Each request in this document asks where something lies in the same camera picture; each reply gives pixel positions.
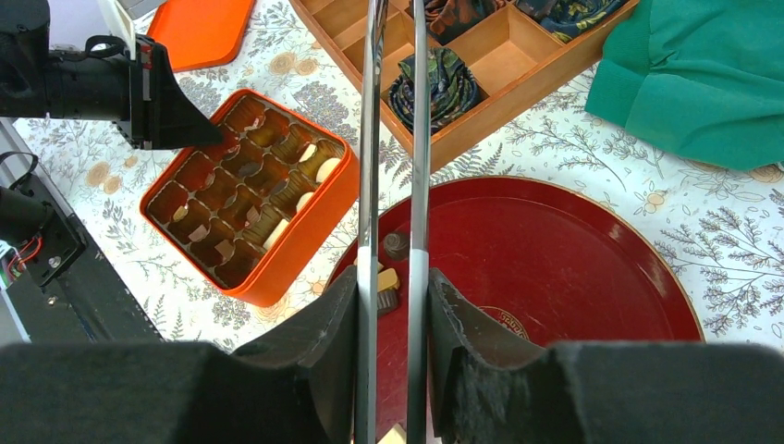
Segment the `orange box lid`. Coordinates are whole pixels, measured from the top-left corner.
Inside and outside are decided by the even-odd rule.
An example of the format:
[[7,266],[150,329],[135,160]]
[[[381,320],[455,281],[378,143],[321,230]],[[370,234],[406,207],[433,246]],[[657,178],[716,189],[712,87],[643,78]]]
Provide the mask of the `orange box lid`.
[[175,72],[223,66],[238,55],[254,6],[254,0],[166,1],[147,34],[165,46]]

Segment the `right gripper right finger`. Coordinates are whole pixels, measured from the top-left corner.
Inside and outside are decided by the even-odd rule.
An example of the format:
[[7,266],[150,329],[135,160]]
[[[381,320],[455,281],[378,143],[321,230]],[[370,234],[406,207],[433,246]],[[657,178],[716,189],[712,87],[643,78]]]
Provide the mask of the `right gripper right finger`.
[[779,443],[783,356],[750,344],[540,347],[428,278],[430,410],[445,443]]

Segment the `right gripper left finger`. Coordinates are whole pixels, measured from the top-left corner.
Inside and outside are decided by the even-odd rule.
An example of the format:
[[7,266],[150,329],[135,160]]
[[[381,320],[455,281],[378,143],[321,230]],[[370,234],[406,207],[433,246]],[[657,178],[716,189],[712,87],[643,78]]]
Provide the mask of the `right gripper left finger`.
[[1,351],[5,443],[347,443],[357,271],[233,352],[208,342]]

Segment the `white chocolate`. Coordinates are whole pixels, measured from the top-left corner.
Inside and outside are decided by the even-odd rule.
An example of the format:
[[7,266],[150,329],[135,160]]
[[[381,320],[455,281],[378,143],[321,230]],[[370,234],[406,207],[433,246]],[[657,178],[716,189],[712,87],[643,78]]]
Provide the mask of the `white chocolate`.
[[311,200],[313,196],[314,196],[313,191],[303,193],[302,196],[296,202],[296,206],[295,206],[296,212],[299,213],[306,206],[306,204]]
[[328,158],[318,168],[315,176],[317,183],[324,183],[340,163],[340,158]]
[[316,144],[314,143],[308,144],[300,156],[299,163],[304,163],[307,160],[311,159],[315,155],[316,151],[317,151]]
[[263,248],[265,250],[269,251],[276,244],[278,239],[286,230],[288,224],[289,222],[286,219],[282,219],[277,223],[277,225],[263,241]]

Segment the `orange chocolate box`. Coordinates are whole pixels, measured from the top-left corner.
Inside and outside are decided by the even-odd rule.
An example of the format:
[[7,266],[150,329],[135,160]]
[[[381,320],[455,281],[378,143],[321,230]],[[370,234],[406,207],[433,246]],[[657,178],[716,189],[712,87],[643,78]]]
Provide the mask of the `orange chocolate box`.
[[[229,96],[212,121],[224,140],[182,150],[144,194],[140,211],[223,294],[271,306],[355,203],[358,159],[336,134],[250,89]],[[315,155],[299,163],[310,143]],[[317,183],[328,158],[340,163]],[[314,196],[297,213],[309,191]],[[265,250],[282,219],[286,230]]]

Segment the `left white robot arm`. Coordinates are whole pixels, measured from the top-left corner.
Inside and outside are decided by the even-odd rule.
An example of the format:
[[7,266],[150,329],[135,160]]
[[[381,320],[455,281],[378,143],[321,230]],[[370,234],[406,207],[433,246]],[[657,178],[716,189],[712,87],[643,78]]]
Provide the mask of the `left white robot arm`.
[[148,151],[222,142],[178,86],[166,47],[137,33],[121,2],[107,6],[118,30],[89,37],[81,50],[55,50],[48,2],[2,2],[2,117],[110,121]]

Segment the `red round plate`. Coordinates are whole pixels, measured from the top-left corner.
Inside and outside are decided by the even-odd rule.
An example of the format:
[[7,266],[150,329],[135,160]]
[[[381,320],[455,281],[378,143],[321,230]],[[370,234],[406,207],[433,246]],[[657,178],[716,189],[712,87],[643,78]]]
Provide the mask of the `red round plate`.
[[530,179],[460,179],[432,188],[429,224],[431,267],[537,346],[703,340],[652,246],[572,191]]

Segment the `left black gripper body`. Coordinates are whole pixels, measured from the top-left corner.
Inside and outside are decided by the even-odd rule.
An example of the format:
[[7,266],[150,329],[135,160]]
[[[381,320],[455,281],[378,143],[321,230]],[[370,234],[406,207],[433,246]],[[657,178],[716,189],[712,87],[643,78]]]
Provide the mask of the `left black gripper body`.
[[128,115],[116,122],[116,128],[133,148],[151,151],[155,147],[156,109],[153,100],[153,61],[155,41],[137,35],[136,55],[129,62]]

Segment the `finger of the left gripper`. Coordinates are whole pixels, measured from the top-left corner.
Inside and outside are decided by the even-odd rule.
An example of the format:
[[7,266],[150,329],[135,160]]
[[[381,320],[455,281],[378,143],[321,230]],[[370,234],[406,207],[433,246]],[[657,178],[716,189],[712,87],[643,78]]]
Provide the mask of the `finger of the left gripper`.
[[152,150],[217,145],[221,130],[180,89],[166,48],[153,43],[150,69]]

